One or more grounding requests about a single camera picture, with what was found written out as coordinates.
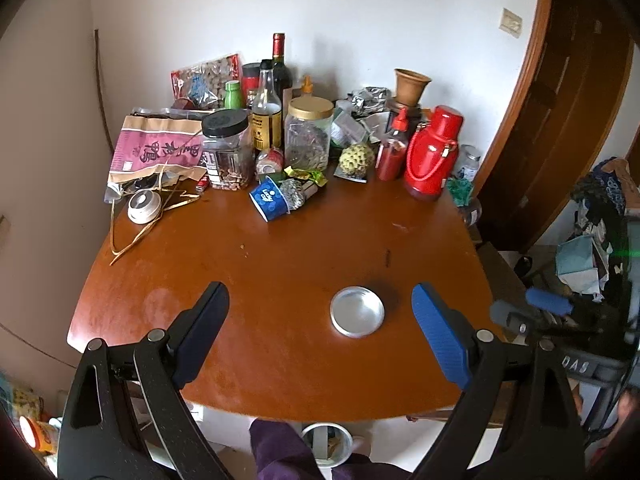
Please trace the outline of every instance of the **white tape roll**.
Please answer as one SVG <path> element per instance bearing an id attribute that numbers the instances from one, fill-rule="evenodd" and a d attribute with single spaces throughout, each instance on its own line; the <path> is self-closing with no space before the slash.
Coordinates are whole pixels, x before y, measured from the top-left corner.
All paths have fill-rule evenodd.
<path id="1" fill-rule="evenodd" d="M 160 195 L 155 191 L 143 189 L 129 200 L 127 216 L 135 224 L 148 224 L 160 212 Z"/>

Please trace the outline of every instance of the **blue cup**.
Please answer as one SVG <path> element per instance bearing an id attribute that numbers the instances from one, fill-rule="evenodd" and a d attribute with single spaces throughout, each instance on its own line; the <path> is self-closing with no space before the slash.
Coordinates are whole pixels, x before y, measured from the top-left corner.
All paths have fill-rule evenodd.
<path id="1" fill-rule="evenodd" d="M 254 190 L 250 191 L 249 196 L 258 208 L 262 218 L 267 222 L 289 212 L 287 201 L 284 200 L 280 188 L 270 176 L 265 178 Z"/>

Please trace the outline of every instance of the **green bottle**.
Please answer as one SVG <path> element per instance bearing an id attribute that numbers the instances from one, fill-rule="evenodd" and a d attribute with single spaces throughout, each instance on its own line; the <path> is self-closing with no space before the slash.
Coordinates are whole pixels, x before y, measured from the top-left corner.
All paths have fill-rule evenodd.
<path id="1" fill-rule="evenodd" d="M 225 84 L 225 108 L 240 109 L 242 108 L 242 96 L 240 95 L 240 82 L 227 81 Z"/>

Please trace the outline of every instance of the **wooden door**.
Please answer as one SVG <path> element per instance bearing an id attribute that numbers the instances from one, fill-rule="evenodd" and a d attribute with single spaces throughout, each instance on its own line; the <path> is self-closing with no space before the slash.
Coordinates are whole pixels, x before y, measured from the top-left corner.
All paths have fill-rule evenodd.
<path id="1" fill-rule="evenodd" d="M 484 240 L 499 249 L 527 249 L 564 207 L 606 138 L 630 48 L 605 0 L 552 1 L 536 75 L 478 195 Z"/>

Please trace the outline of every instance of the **orange container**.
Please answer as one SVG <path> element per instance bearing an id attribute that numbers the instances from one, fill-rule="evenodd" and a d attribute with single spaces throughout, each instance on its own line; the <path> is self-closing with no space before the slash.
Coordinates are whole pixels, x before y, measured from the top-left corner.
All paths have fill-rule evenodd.
<path id="1" fill-rule="evenodd" d="M 58 451 L 58 436 L 60 432 L 55 426 L 22 416 L 20 417 L 20 429 L 27 444 L 34 450 L 43 453 L 56 453 Z"/>
<path id="2" fill-rule="evenodd" d="M 405 106 L 414 107 L 422 97 L 425 86 L 430 82 L 431 78 L 424 74 L 396 68 L 396 101 Z"/>

